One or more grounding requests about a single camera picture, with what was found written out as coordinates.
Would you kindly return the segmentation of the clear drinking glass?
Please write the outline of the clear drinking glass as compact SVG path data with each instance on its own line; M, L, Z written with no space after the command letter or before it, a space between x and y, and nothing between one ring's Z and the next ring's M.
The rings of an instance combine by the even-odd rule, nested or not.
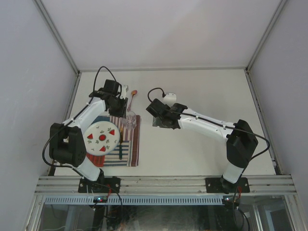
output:
M137 126L137 116L133 111L127 111L121 122L125 129L134 130Z

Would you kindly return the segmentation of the white watermelon pattern plate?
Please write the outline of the white watermelon pattern plate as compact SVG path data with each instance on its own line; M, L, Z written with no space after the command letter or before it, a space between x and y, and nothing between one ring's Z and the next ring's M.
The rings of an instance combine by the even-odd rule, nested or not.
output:
M113 151L120 140L119 128L108 121L90 125L83 135L86 151L90 155L103 156Z

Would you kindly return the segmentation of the striped patchwork placemat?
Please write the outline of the striped patchwork placemat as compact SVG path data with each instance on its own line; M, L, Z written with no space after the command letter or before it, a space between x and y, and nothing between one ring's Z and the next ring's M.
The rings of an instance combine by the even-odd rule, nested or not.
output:
M140 115L136 115L134 130L126 130L121 119L114 116L98 116L94 123L101 121L108 121L114 123L118 128L123 128L122 159L119 158L119 146L107 155L87 154L87 158L97 167L136 167L139 164Z

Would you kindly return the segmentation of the gold knife green handle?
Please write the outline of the gold knife green handle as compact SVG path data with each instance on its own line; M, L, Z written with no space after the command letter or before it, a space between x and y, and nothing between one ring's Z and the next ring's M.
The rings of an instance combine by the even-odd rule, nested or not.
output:
M123 147L122 147L123 133L124 133L124 129L123 129L123 127L120 127L120 142L119 142L119 159L120 160L122 160L122 158L123 158Z

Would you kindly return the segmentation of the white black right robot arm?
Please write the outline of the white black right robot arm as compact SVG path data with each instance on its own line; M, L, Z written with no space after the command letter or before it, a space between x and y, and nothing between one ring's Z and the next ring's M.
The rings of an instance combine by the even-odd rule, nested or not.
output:
M199 114L187 106L175 103L171 107L154 99L146 108L164 128L188 129L214 138L226 145L227 167L220 177L224 193L234 192L258 146L257 136L244 120L225 122Z

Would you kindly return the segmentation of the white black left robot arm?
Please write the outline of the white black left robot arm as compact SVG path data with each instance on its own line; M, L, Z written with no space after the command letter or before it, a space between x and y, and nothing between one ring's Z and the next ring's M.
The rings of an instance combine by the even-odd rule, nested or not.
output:
M93 121L103 112L122 118L126 115L128 86L116 80L106 80L102 88L93 90L84 108L74 117L50 128L50 138L43 148L49 149L49 157L89 180L89 188L99 193L105 188L103 171L87 158L84 134Z

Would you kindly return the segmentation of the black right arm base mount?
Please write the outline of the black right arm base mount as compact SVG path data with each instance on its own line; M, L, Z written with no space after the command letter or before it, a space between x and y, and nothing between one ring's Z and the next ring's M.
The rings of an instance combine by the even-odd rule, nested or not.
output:
M230 183L223 177L207 177L205 178L205 186L207 193L234 193L241 189L243 193L249 193L250 187L247 178L240 178L236 183Z

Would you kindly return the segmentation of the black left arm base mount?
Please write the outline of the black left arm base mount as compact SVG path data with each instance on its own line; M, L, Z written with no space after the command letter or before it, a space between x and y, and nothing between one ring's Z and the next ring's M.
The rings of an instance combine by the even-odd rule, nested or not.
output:
M105 178L103 182L90 181L81 178L78 193L119 193L121 179L118 177Z

